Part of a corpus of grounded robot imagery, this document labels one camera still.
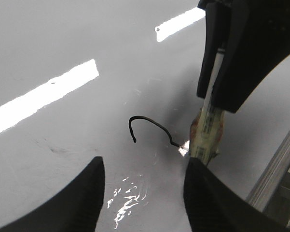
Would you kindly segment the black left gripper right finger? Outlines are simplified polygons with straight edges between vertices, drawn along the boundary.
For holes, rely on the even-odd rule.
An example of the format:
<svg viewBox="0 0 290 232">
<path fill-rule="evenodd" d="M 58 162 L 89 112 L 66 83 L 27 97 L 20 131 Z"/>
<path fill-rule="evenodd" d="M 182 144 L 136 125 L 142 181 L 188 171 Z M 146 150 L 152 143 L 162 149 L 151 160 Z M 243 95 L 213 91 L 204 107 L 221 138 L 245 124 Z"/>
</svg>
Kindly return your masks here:
<svg viewBox="0 0 290 232">
<path fill-rule="evenodd" d="M 193 232 L 287 232 L 238 197 L 199 159 L 190 158 L 183 199 Z"/>
</svg>

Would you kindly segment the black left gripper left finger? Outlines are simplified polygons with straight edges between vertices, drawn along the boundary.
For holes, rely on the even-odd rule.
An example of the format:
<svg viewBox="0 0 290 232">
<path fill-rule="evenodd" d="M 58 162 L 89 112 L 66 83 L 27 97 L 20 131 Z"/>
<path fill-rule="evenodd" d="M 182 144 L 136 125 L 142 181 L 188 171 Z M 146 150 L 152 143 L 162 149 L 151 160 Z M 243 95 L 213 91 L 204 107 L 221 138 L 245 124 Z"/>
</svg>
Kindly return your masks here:
<svg viewBox="0 0 290 232">
<path fill-rule="evenodd" d="M 67 186 L 0 232 L 93 232 L 105 193 L 105 166 L 94 157 Z"/>
</svg>

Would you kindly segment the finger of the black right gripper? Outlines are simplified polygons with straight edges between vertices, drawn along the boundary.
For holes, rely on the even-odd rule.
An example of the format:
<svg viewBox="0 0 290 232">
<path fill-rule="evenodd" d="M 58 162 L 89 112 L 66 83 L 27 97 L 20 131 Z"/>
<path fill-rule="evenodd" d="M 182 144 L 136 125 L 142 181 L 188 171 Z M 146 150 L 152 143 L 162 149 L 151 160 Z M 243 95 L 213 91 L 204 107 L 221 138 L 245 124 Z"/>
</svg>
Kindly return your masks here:
<svg viewBox="0 0 290 232">
<path fill-rule="evenodd" d="M 290 55 L 290 0 L 234 0 L 212 105 L 235 113 L 257 85 Z"/>
<path fill-rule="evenodd" d="M 198 8 L 206 13 L 206 42 L 196 94 L 198 97 L 204 98 L 218 49 L 226 47 L 231 9 L 221 2 L 199 2 Z"/>
</svg>

